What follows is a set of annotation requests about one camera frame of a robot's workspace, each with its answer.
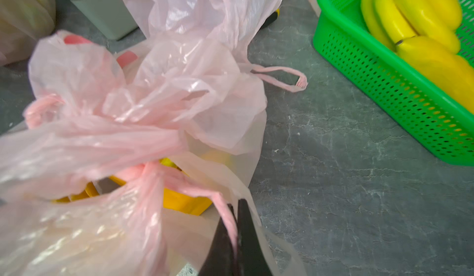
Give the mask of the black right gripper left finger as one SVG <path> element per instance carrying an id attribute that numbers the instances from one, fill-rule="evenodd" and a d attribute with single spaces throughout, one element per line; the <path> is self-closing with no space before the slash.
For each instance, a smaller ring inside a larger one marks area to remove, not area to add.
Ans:
<path id="1" fill-rule="evenodd" d="M 198 276 L 234 276 L 236 273 L 235 252 L 223 219 L 220 218 Z"/>

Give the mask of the pink plastic bag front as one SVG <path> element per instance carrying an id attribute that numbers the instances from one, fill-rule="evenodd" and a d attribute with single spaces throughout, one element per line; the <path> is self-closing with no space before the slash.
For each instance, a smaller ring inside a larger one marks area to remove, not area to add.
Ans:
<path id="1" fill-rule="evenodd" d="M 1 66 L 27 59 L 56 26 L 56 0 L 1 0 Z"/>

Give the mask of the orange banana bunch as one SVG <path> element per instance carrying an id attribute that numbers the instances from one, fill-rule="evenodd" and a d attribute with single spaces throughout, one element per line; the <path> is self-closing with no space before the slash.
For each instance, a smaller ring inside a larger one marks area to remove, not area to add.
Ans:
<path id="1" fill-rule="evenodd" d="M 99 186 L 94 182 L 89 182 L 84 191 L 77 195 L 69 195 L 60 199 L 53 200 L 53 203 L 70 203 L 73 201 L 88 199 L 101 195 Z M 187 195 L 175 192 L 168 188 L 164 189 L 163 206 L 166 209 L 180 211 L 185 214 L 200 216 L 206 209 L 212 205 L 208 198 L 192 198 Z"/>

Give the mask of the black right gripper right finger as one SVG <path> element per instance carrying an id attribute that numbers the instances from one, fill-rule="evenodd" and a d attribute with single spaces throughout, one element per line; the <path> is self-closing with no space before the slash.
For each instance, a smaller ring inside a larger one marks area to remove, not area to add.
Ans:
<path id="1" fill-rule="evenodd" d="M 237 215 L 237 275 L 272 276 L 260 247 L 249 204 L 245 199 L 238 201 Z"/>

